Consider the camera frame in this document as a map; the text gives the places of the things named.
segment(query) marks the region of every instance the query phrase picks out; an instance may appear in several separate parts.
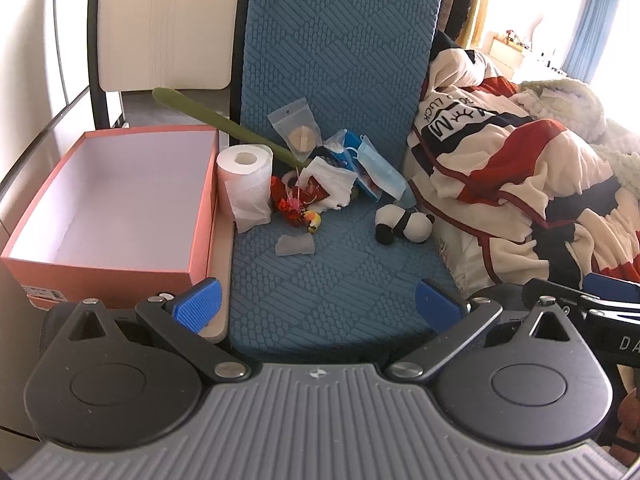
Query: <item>surgical mask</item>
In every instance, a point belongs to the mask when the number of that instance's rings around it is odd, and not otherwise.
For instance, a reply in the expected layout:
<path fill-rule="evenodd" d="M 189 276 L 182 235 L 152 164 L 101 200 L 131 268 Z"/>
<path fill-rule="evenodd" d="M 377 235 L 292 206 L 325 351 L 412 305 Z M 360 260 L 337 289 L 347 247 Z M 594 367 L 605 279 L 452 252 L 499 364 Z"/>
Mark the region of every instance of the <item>surgical mask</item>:
<path fill-rule="evenodd" d="M 415 196 L 402 174 L 378 153 L 367 136 L 361 136 L 358 162 L 367 170 L 376 185 L 396 199 L 396 203 L 409 209 L 416 205 Z"/>

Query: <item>triangular cutout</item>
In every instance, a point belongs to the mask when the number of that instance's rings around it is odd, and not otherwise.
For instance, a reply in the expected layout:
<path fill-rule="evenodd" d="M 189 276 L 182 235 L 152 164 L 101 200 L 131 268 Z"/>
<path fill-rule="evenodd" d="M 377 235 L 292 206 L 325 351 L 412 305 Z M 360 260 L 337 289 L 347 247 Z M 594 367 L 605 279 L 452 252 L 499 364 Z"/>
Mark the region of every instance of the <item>triangular cutout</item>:
<path fill-rule="evenodd" d="M 551 341 L 569 341 L 569 335 L 553 312 L 545 312 L 541 317 L 533 337 L 551 339 Z"/>
<path fill-rule="evenodd" d="M 69 336 L 70 341 L 83 341 L 106 336 L 95 312 L 84 312 Z"/>

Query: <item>gray ribbed plate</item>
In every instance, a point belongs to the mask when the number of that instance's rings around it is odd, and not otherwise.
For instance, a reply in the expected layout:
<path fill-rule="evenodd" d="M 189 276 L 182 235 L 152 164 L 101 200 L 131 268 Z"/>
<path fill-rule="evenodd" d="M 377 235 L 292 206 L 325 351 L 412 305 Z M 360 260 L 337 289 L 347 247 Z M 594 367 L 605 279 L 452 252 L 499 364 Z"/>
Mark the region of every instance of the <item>gray ribbed plate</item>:
<path fill-rule="evenodd" d="M 420 386 L 372 365 L 265 365 L 216 386 L 171 436 L 141 449 L 89 454 L 43 446 L 14 480 L 619 480 L 586 442 L 515 454 L 450 425 Z"/>

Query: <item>blue curtain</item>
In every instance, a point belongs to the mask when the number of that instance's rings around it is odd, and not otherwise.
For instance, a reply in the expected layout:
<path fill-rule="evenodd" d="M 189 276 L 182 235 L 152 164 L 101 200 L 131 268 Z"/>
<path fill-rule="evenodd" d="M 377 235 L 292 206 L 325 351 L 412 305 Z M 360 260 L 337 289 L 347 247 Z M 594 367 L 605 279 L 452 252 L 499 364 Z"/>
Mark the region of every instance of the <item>blue curtain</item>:
<path fill-rule="evenodd" d="M 619 0 L 587 0 L 562 70 L 590 83 L 609 39 Z"/>

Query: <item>blue chair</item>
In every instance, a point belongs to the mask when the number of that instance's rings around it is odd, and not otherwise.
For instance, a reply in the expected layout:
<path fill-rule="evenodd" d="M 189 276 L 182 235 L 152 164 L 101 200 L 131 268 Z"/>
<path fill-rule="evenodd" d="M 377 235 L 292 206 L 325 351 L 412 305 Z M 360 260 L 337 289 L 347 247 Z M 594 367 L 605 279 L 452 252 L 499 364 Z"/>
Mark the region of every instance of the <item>blue chair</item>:
<path fill-rule="evenodd" d="M 341 128 L 366 134 L 399 167 L 440 0 L 247 1 L 237 17 L 232 118 L 282 142 L 267 115 L 306 97 L 324 138 Z M 237 235 L 232 346 L 262 360 L 348 362 L 424 340 L 431 331 L 415 309 L 417 283 L 456 287 L 434 240 L 375 241 L 380 206 L 360 197 L 325 213 L 312 256 L 276 256 L 281 235 L 303 233 L 277 214 Z"/>

